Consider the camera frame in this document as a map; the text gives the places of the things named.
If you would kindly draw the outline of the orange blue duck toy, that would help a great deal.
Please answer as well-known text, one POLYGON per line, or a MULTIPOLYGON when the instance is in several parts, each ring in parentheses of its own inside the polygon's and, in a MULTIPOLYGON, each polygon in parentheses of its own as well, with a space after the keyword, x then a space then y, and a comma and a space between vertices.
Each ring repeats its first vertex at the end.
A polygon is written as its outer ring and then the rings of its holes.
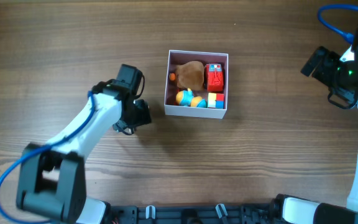
POLYGON ((207 101, 201 96, 194 96, 190 88, 179 91, 175 97, 179 106, 189 106, 194 108, 206 108, 207 101))

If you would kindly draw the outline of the brown plush toy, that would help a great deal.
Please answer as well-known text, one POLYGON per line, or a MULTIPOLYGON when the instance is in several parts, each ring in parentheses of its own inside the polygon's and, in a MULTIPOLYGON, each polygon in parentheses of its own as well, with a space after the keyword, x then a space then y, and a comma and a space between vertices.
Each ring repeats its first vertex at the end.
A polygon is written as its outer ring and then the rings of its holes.
POLYGON ((177 65, 175 71, 168 74, 168 80, 177 88, 201 91, 204 89, 204 65, 199 61, 177 65))

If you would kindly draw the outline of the colourful 2x2 puzzle cube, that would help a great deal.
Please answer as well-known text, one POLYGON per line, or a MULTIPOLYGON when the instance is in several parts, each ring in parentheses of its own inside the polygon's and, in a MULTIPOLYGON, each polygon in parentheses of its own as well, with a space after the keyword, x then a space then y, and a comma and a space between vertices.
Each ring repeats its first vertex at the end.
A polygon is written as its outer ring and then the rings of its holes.
POLYGON ((224 109, 224 94, 208 93, 207 107, 215 109, 224 109))

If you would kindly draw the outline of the red toy fire truck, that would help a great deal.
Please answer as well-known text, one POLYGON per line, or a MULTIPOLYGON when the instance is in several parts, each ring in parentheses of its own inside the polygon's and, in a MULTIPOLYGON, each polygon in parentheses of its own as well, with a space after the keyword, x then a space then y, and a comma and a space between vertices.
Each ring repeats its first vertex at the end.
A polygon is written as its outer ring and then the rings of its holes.
POLYGON ((219 93, 224 90, 224 71, 220 63, 206 64, 204 74, 208 92, 219 93))

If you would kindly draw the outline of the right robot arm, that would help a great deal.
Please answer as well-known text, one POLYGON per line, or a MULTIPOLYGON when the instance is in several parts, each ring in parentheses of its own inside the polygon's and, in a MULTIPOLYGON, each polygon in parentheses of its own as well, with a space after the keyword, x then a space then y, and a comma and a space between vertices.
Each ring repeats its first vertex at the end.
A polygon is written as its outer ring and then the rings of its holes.
MULTIPOLYGON (((344 109, 358 109, 358 26, 352 45, 343 55, 319 47, 301 69, 329 89, 344 103, 332 102, 344 109)), ((358 153, 356 173, 345 207, 279 194, 270 204, 273 223, 358 223, 358 153)))

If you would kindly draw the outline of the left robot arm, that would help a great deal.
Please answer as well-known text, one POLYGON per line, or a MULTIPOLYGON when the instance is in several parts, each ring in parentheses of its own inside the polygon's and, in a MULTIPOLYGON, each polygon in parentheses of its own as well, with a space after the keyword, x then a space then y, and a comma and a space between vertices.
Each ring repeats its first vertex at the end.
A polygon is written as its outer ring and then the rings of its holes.
POLYGON ((110 204, 86 194, 85 162, 108 129, 132 135, 151 122, 140 98, 144 83, 139 69, 121 65, 115 79, 92 87, 86 106, 63 131, 44 146, 29 144, 16 207, 53 223, 110 223, 110 204))

